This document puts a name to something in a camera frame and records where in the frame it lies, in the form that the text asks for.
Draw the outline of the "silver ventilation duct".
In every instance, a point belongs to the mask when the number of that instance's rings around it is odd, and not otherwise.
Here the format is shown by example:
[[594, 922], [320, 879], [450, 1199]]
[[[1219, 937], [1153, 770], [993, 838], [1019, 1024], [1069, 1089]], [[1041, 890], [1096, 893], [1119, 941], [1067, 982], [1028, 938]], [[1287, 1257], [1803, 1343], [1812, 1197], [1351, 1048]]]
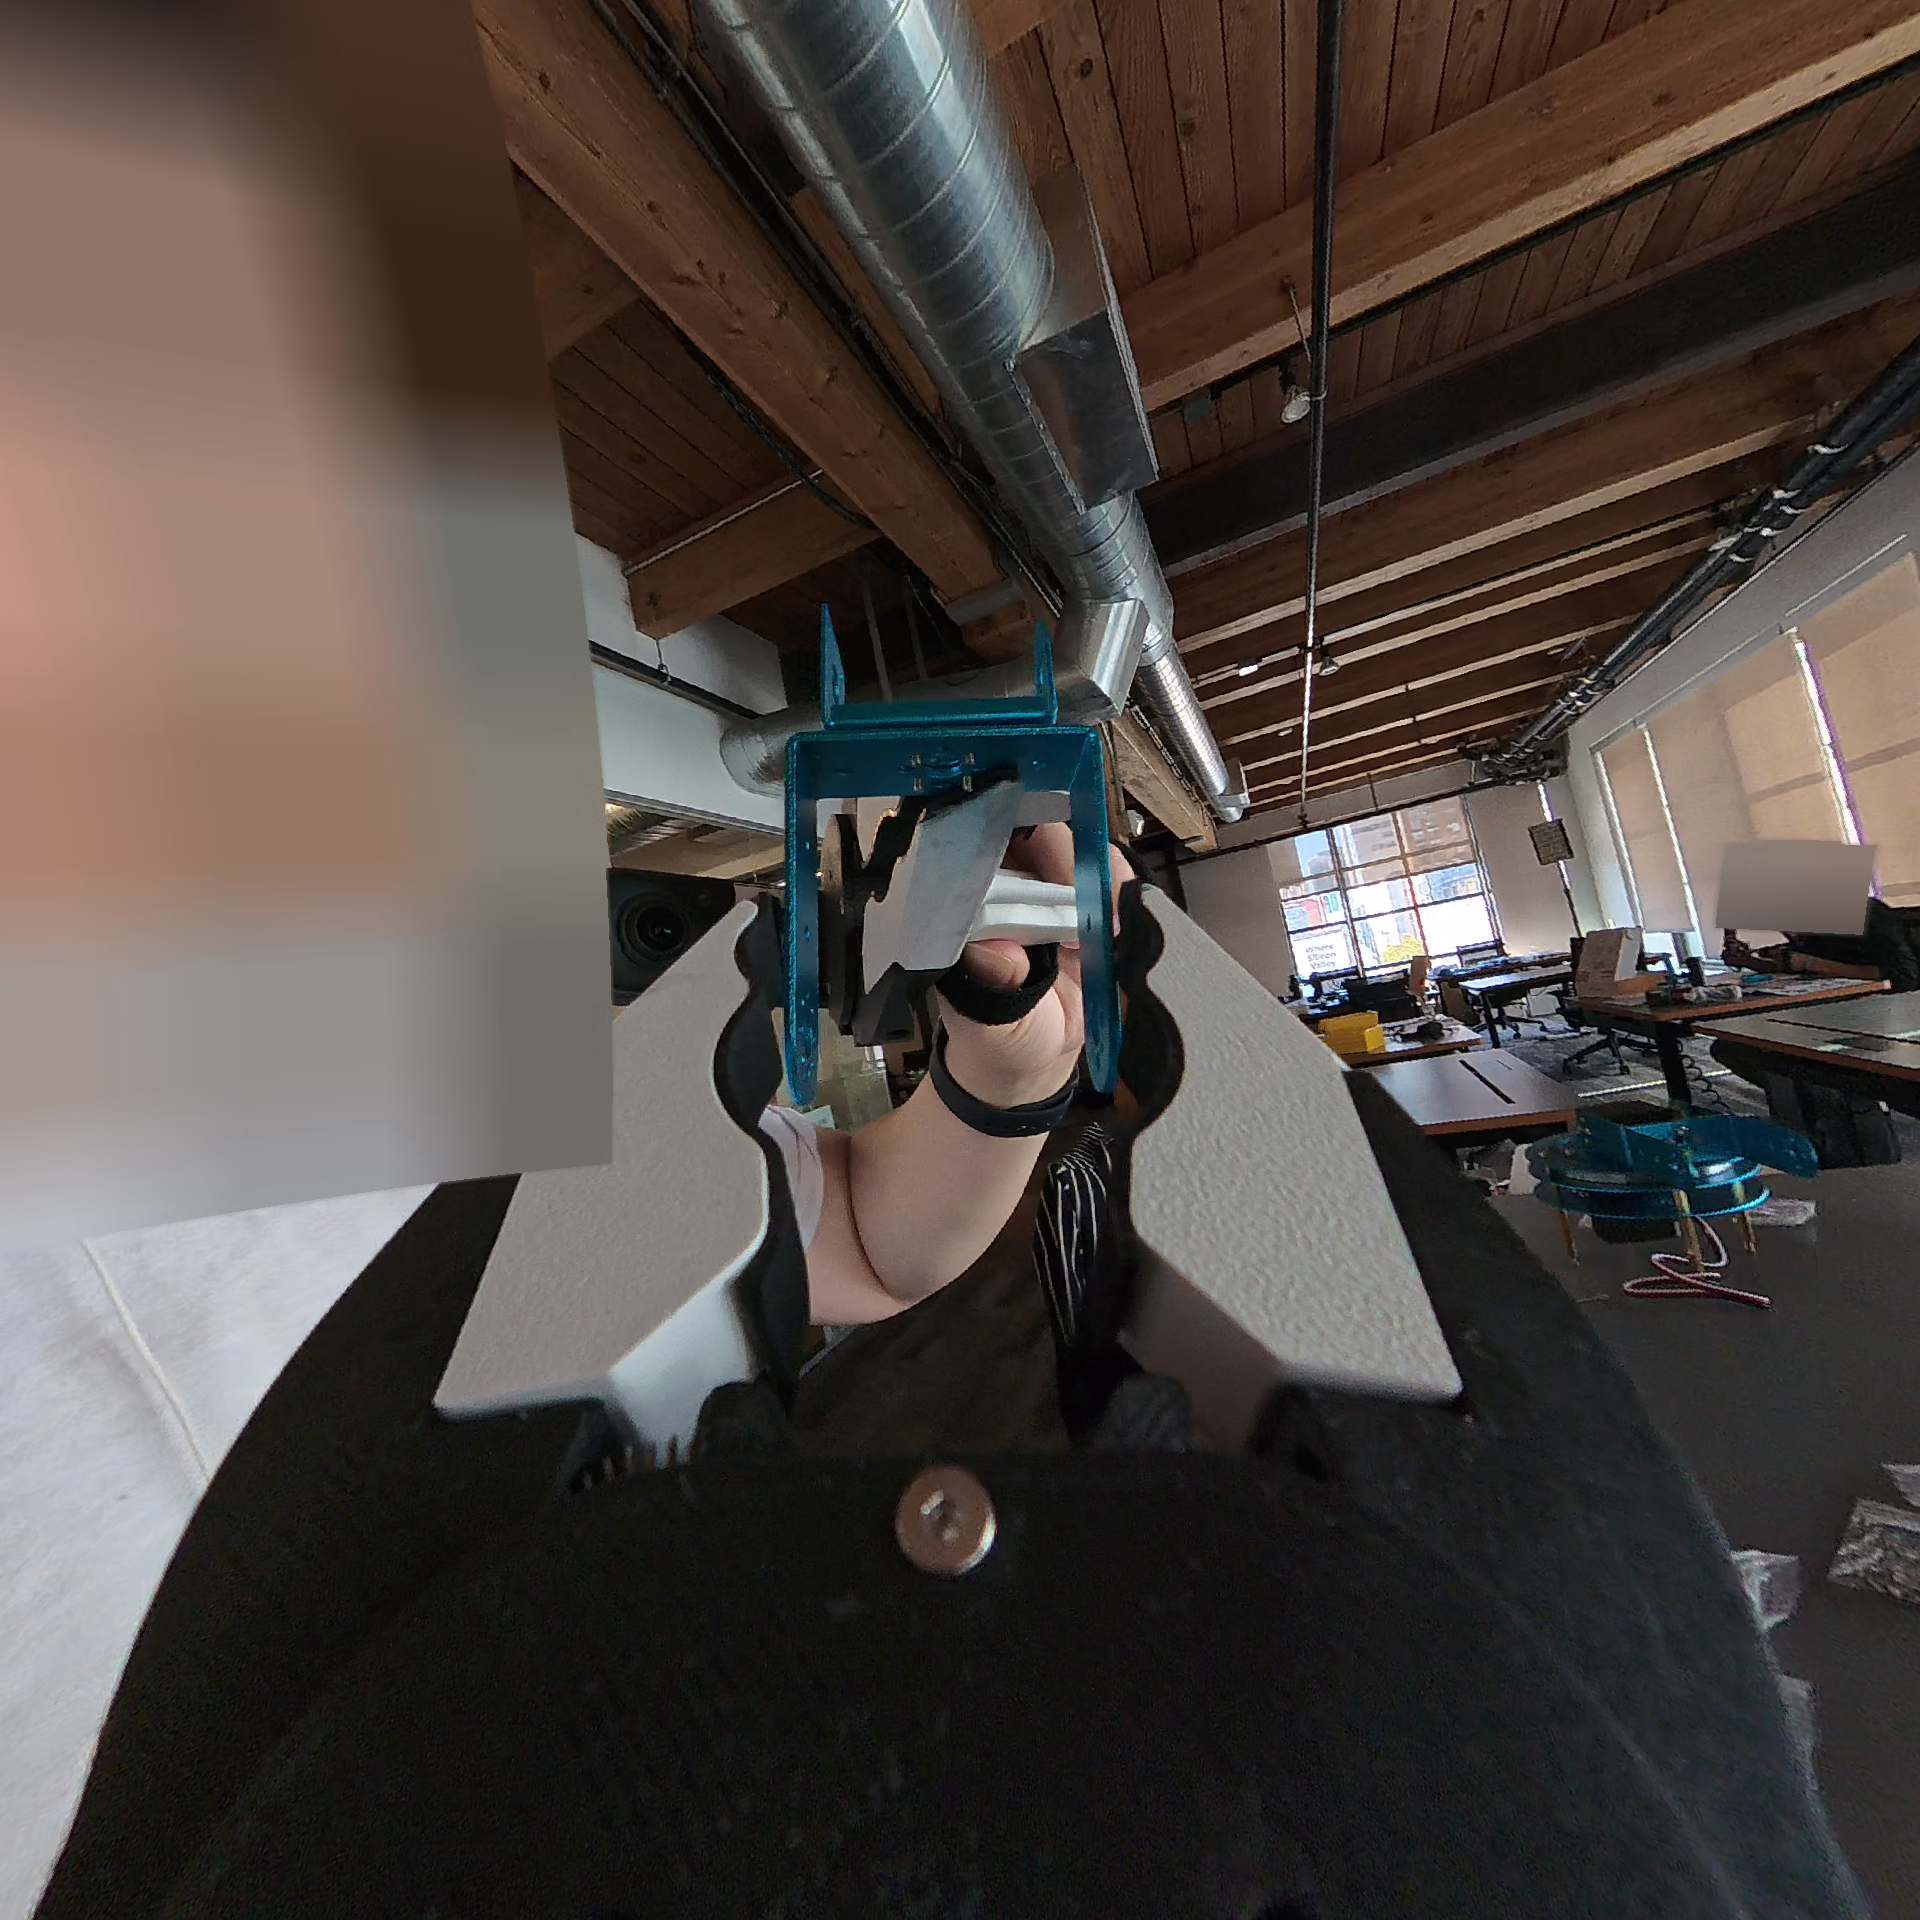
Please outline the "silver ventilation duct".
[[1244, 779], [1179, 659], [1137, 498], [1157, 450], [1081, 175], [1028, 183], [968, 5], [703, 10], [1050, 565], [1069, 626], [1140, 606], [1137, 685], [1234, 823]]

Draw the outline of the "brown office desk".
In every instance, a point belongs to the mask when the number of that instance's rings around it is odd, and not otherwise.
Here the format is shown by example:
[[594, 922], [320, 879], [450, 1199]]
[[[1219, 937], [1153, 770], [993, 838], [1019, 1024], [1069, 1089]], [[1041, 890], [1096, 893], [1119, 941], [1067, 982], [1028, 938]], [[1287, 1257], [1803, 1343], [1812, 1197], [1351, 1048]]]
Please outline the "brown office desk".
[[1571, 1085], [1533, 1070], [1507, 1048], [1456, 1050], [1356, 1066], [1425, 1136], [1455, 1141], [1547, 1138], [1575, 1125]]

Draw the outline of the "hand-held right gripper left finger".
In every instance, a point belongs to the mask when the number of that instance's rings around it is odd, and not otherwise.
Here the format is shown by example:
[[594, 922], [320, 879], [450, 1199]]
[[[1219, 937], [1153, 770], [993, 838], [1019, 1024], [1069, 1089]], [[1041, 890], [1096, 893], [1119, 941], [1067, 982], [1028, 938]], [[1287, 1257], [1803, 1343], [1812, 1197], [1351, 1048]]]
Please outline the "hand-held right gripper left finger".
[[690, 1449], [714, 1390], [793, 1394], [807, 1266], [760, 1128], [780, 990], [777, 910], [739, 903], [613, 1022], [613, 1161], [519, 1179], [440, 1413], [600, 1401], [636, 1449]]

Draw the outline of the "black white striped cloth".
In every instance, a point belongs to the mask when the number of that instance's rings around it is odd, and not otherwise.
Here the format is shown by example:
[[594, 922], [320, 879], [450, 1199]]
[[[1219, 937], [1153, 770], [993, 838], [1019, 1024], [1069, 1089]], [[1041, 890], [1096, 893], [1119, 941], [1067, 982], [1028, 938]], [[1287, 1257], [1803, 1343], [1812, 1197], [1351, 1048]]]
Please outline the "black white striped cloth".
[[1031, 1257], [1053, 1343], [1067, 1352], [1112, 1239], [1114, 1128], [1092, 1119], [1044, 1166]]

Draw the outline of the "white shirt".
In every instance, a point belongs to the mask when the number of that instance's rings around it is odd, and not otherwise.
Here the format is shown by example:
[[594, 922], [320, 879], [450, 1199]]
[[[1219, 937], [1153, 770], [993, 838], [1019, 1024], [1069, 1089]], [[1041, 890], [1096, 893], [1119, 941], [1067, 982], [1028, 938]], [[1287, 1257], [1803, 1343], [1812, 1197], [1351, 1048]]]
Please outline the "white shirt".
[[5, 1913], [747, 1914], [826, 1822], [797, 1434], [607, 1481], [693, 1226], [565, 1168], [5, 1257]]

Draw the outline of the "beige roller blinds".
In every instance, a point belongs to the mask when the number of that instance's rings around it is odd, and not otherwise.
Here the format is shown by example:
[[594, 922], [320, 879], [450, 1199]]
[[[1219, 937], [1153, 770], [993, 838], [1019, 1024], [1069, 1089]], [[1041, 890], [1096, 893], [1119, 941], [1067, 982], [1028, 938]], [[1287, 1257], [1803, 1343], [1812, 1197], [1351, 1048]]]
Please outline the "beige roller blinds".
[[1904, 550], [1801, 613], [1596, 758], [1635, 921], [1716, 944], [1721, 853], [1871, 846], [1877, 893], [1919, 903], [1919, 575]]

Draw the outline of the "large window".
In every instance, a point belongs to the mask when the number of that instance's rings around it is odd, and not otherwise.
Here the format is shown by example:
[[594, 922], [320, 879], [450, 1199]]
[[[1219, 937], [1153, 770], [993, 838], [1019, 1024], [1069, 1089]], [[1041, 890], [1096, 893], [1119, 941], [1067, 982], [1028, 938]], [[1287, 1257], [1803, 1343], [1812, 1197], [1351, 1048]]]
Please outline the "large window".
[[1434, 799], [1266, 846], [1295, 973], [1378, 975], [1498, 938], [1463, 799]]

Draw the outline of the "person's left forearm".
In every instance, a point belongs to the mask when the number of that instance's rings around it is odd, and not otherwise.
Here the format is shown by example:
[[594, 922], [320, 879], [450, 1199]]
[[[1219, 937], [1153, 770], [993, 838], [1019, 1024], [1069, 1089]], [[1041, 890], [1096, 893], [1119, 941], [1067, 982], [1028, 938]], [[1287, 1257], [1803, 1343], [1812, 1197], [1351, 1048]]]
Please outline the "person's left forearm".
[[916, 1304], [991, 1249], [1048, 1157], [1119, 1138], [1112, 1110], [1076, 1110], [1056, 1136], [984, 1136], [928, 1089], [852, 1136], [820, 1133], [811, 1320], [865, 1325]]

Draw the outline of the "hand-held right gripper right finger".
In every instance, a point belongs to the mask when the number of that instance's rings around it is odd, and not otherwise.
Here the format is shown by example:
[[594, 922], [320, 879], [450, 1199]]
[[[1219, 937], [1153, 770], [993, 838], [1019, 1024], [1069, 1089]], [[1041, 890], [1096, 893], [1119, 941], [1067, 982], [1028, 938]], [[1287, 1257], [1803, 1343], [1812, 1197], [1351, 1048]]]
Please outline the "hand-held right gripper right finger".
[[1120, 1343], [1239, 1451], [1287, 1384], [1461, 1394], [1347, 1071], [1153, 883], [1120, 899], [1120, 1082], [1135, 1099]]

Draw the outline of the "cardboard box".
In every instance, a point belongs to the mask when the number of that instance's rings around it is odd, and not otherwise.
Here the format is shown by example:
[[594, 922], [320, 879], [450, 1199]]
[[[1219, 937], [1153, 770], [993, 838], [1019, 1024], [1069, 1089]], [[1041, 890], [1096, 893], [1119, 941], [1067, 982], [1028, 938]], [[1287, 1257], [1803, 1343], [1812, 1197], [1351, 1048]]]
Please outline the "cardboard box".
[[1648, 968], [1642, 927], [1601, 927], [1588, 931], [1575, 955], [1572, 991], [1583, 1003], [1643, 1001], [1671, 987], [1666, 966]]

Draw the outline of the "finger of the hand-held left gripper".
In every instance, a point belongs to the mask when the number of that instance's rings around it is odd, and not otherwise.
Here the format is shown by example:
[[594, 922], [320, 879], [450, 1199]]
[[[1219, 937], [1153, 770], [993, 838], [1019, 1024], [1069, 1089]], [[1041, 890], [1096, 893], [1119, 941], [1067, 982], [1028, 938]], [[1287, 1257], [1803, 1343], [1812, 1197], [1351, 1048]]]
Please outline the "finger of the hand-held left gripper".
[[1041, 882], [1002, 869], [1041, 821], [1026, 787], [849, 802], [833, 817], [833, 1018], [911, 1039], [923, 990], [978, 941], [1041, 944]]

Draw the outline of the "grey desk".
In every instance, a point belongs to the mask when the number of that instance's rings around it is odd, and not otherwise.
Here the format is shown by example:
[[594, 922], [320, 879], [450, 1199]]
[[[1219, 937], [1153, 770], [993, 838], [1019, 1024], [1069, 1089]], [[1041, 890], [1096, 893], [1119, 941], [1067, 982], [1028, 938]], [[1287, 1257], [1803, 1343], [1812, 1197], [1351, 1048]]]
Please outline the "grey desk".
[[1803, 1595], [1772, 1637], [1815, 1694], [1831, 1819], [1874, 1914], [1919, 1914], [1915, 1606], [1829, 1581], [1857, 1498], [1896, 1498], [1884, 1464], [1919, 1458], [1915, 1162], [1781, 1179], [1815, 1199], [1800, 1230], [1728, 1239], [1733, 1282], [1772, 1297], [1628, 1303], [1639, 1245], [1578, 1233], [1529, 1193], [1495, 1210], [1584, 1303], [1736, 1546], [1800, 1559]]

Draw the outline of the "blue metal bracket assembly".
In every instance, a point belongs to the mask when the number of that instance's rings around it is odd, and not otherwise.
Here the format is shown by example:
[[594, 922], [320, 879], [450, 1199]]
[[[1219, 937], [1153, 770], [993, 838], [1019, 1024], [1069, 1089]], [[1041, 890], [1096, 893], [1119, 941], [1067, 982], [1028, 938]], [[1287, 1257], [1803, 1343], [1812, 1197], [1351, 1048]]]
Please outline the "blue metal bracket assembly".
[[[1044, 622], [1036, 629], [1033, 662], [1015, 672], [1009, 694], [850, 703], [833, 615], [820, 615], [820, 718], [785, 750], [785, 1014], [819, 979], [816, 896], [820, 877], [833, 879], [834, 813], [860, 799], [889, 807], [900, 797], [977, 787], [1041, 795], [1041, 821], [1013, 841], [1037, 824], [1072, 830], [1089, 1077], [1108, 1091], [1119, 1074], [1120, 1001], [1103, 742], [1092, 726], [1063, 719]], [[819, 1050], [819, 1039], [791, 1039], [785, 1027], [787, 1081], [797, 1097], [813, 1091]]]

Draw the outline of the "black ceiling pipe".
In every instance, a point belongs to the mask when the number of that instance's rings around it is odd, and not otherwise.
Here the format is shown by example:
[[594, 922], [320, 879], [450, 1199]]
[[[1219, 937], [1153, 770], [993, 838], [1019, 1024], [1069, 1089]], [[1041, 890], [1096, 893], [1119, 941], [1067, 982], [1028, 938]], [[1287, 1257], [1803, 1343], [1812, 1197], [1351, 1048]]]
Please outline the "black ceiling pipe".
[[1307, 514], [1303, 574], [1303, 681], [1299, 733], [1299, 815], [1307, 827], [1312, 783], [1312, 701], [1321, 674], [1320, 565], [1328, 462], [1328, 354], [1333, 303], [1333, 247], [1338, 219], [1338, 120], [1345, 5], [1320, 1], [1314, 14], [1314, 130], [1312, 130], [1312, 336], [1307, 414]]

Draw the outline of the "person's left hand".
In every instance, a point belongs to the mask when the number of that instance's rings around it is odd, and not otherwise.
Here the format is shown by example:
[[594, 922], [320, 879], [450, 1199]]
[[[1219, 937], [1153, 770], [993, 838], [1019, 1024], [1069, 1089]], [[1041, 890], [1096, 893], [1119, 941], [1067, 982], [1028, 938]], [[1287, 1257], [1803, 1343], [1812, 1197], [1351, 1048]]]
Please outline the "person's left hand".
[[[1002, 869], [1048, 882], [1072, 882], [1072, 830], [1043, 823], [1011, 841]], [[1051, 1097], [1069, 1081], [1085, 1041], [1081, 950], [1059, 949], [1059, 975], [1013, 1024], [980, 1024], [944, 1003], [946, 1062], [961, 1088], [996, 1105]]]

